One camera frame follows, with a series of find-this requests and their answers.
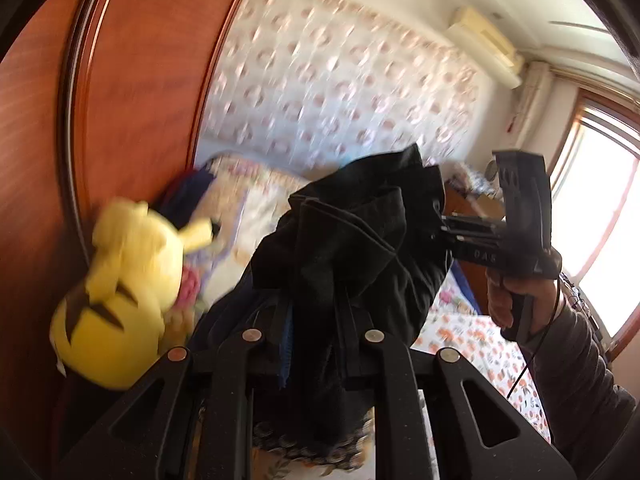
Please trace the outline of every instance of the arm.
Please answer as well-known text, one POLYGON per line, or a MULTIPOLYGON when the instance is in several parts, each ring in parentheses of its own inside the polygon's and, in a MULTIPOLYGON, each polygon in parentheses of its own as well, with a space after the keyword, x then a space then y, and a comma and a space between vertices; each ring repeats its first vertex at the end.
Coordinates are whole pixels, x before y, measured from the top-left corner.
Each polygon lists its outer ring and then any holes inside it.
MULTIPOLYGON (((511 323, 511 295, 532 294, 532 339, 522 348, 527 359, 537 348, 556 300, 554 282, 489 277, 489 309, 500 326, 511 323)), ((561 302, 546 339, 530 370, 554 439, 578 478, 586 478, 606 457, 625 430, 636 401, 616 386, 591 339, 587 320, 561 302)))

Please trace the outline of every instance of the bed sheet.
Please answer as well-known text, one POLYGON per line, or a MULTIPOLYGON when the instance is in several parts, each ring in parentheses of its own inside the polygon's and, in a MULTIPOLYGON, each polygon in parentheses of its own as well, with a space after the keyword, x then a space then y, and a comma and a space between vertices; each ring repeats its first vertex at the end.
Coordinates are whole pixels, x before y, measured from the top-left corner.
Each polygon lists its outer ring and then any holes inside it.
MULTIPOLYGON (((205 310, 240 279, 260 240, 271 233, 277 221, 289 208, 287 199, 307 181, 263 164, 235 155, 214 159, 210 171, 216 179, 193 213, 195 218, 212 218, 221 225, 215 242, 188 256, 188 264, 196 267, 203 280, 199 305, 205 310)), ((451 272, 447 273, 420 336, 412 348, 435 353, 440 348, 460 351, 482 375, 504 396, 513 385, 524 358, 516 344, 505 341, 489 317, 478 316, 463 295, 451 272)), ((422 414, 435 457, 433 437, 424 397, 420 392, 422 414)), ((536 387, 527 372, 511 397, 512 405, 550 442, 550 433, 536 387)), ((262 480, 312 480, 331 475, 350 479, 375 478, 375 435, 373 423, 366 431, 351 439, 356 448, 350 460, 336 457, 334 463, 308 462, 301 450, 283 446, 278 452, 254 449, 254 478, 262 480)), ((434 478, 437 464, 433 459, 434 478)))

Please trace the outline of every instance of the pikachu plush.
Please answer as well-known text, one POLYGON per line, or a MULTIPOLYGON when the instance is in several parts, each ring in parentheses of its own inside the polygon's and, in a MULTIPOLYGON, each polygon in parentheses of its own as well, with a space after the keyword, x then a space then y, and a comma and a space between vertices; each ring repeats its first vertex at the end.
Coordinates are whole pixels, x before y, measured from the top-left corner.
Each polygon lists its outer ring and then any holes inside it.
POLYGON ((51 321, 49 338, 60 362, 105 388, 132 386, 158 358, 183 254, 211 240, 207 219, 177 231, 144 202, 113 200, 95 225, 87 276, 51 321))

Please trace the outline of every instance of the round metal screw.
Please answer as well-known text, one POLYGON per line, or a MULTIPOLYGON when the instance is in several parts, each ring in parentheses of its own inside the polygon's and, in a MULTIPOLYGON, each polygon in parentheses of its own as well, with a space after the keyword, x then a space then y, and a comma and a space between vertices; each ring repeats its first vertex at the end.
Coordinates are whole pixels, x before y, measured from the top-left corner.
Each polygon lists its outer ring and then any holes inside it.
POLYGON ((380 330, 367 330, 364 334, 364 339, 370 343, 380 343, 385 338, 385 334, 380 330))
POLYGON ((447 363, 455 363, 460 360, 460 353, 455 348, 443 348, 440 358, 447 363))
POLYGON ((176 346, 171 348, 171 350, 167 352, 166 356, 169 358, 169 361, 184 361, 187 357, 187 349, 182 348, 181 346, 176 346))
POLYGON ((242 339, 248 341, 249 343, 254 343, 261 337, 262 332, 260 332, 257 328, 248 328, 244 332, 242 332, 242 339))

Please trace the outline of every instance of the gray sleeve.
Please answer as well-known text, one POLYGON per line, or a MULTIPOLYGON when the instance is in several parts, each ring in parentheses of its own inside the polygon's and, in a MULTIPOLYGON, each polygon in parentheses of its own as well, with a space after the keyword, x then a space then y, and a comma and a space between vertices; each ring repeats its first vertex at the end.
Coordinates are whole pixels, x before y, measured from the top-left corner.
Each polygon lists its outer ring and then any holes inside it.
MULTIPOLYGON (((523 346, 530 358, 540 336, 523 346)), ((606 457, 623 433, 636 400, 614 384, 586 318, 564 307, 530 366, 556 449, 579 479, 606 457)))

